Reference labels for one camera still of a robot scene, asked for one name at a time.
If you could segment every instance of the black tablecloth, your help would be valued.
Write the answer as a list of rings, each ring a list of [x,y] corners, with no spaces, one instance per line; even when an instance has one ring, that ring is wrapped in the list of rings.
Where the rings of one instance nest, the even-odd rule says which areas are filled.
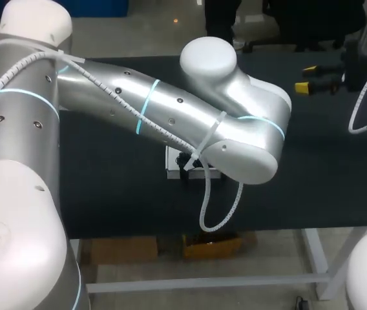
[[[367,225],[367,133],[347,131],[357,94],[296,96],[301,69],[336,63],[338,53],[253,53],[249,75],[293,101],[282,159],[267,184],[247,186],[227,230]],[[104,59],[183,87],[179,57]],[[367,122],[367,98],[358,124]],[[61,113],[61,212],[69,238],[195,233],[204,182],[168,180],[165,147],[74,112]],[[233,203],[236,183],[213,181],[206,223]]]

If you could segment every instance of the white table frame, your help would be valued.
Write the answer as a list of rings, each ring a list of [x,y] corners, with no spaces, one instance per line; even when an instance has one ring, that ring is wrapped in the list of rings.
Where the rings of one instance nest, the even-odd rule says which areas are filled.
[[[302,234],[311,262],[312,273],[291,276],[234,276],[223,278],[188,278],[87,284],[89,294],[120,293],[132,291],[157,291],[201,287],[237,287],[252,285],[280,285],[316,283],[319,300],[331,300],[346,280],[348,258],[357,242],[367,232],[367,227],[355,227],[329,266],[317,229],[303,229]],[[79,260],[81,240],[70,241]]]

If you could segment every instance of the person's leg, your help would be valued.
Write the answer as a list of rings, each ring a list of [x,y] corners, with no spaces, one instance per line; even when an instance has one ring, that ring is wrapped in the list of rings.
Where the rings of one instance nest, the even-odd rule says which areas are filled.
[[[241,0],[205,0],[205,28],[207,36],[219,37],[233,44],[232,26]]]

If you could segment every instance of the concrete floor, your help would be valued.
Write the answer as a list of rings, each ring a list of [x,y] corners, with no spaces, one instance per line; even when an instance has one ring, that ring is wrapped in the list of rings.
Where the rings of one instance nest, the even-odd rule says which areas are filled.
[[[319,229],[329,263],[349,232],[347,228]],[[311,271],[300,231],[260,231],[257,238],[256,247],[244,249],[236,258],[228,260],[185,262],[179,258],[161,258],[150,263],[101,265],[97,282],[288,275]],[[95,294],[92,310],[294,310],[297,295],[309,300],[312,310],[348,310],[344,288],[333,300],[320,302],[311,284]]]
[[[72,52],[82,57],[178,55],[190,40],[205,35],[203,8],[197,2],[130,0],[127,18],[75,19]],[[261,0],[244,1],[238,16],[235,30],[247,39],[277,34],[274,20],[261,15]],[[349,229],[320,230],[329,260],[348,233]],[[306,273],[309,267],[299,235],[297,231],[258,232],[258,246],[231,260],[102,265],[98,281]],[[92,309],[293,310],[297,295],[311,300],[312,310],[348,309],[344,290],[332,301],[319,302],[312,285],[97,294]]]

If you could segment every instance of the cable tie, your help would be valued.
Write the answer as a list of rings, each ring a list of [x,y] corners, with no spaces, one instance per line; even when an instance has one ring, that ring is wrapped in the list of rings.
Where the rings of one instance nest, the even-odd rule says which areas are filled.
[[[221,124],[225,115],[227,115],[227,112],[222,111],[219,117],[215,120],[214,124],[208,130],[205,138],[199,144],[198,148],[191,154],[191,159],[186,163],[185,167],[183,168],[185,171],[188,171],[189,169],[192,168],[191,166],[193,166],[194,161],[196,161],[199,158],[201,152],[204,150],[204,147],[207,145],[208,141],[211,139],[212,135],[215,133],[216,129]]]
[[[0,46],[4,45],[4,44],[16,44],[16,45],[21,45],[21,46],[24,46],[24,47],[36,48],[36,49],[42,50],[44,52],[50,52],[50,53],[56,54],[59,57],[69,59],[69,60],[74,61],[76,63],[85,63],[85,61],[86,61],[86,59],[81,58],[81,57],[66,55],[66,54],[64,54],[63,50],[54,50],[52,48],[45,47],[44,45],[41,45],[41,44],[38,44],[38,43],[35,43],[35,42],[31,42],[31,41],[28,41],[28,40],[12,39],[12,38],[0,40]]]

